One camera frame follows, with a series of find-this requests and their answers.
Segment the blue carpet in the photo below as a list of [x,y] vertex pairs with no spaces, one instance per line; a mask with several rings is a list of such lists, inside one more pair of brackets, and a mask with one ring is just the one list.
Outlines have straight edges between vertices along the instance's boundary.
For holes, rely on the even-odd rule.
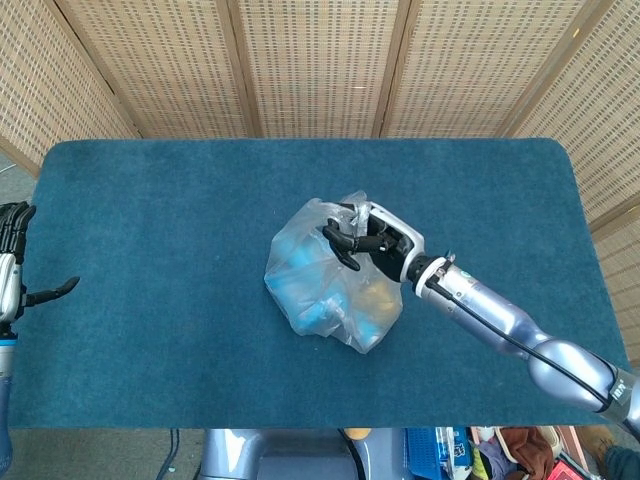
[[18,323],[18,427],[580,424],[525,365],[404,290],[367,355],[299,337],[265,289],[270,241],[355,190],[452,248],[547,331],[626,366],[564,150],[530,140],[81,141],[48,154]]

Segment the clear plastic bag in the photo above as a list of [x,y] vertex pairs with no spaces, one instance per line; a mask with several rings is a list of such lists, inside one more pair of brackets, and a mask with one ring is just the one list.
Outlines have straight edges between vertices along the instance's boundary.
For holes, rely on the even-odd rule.
[[373,348],[402,311],[400,284],[388,279],[366,253],[354,258],[355,272],[331,251],[321,228],[333,218],[340,230],[366,235],[370,205],[357,192],[341,200],[354,211],[314,198],[271,242],[264,281],[299,335],[332,335],[360,353]]

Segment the robotic hand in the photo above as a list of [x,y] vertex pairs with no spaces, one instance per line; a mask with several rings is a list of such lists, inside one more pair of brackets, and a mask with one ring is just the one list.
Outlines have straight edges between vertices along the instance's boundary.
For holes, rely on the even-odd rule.
[[422,235],[380,205],[371,204],[367,236],[346,235],[331,219],[323,234],[345,266],[359,270],[350,254],[369,253],[387,277],[411,283],[418,297],[494,350],[524,360],[544,392],[620,424],[640,441],[640,378],[543,332],[523,310],[456,267],[453,255],[427,256]]
[[28,294],[22,284],[22,263],[27,226],[36,207],[22,203],[0,205],[0,477],[11,465],[12,448],[7,426],[13,349],[18,336],[11,324],[33,307],[66,295],[80,280],[73,277],[59,288]]

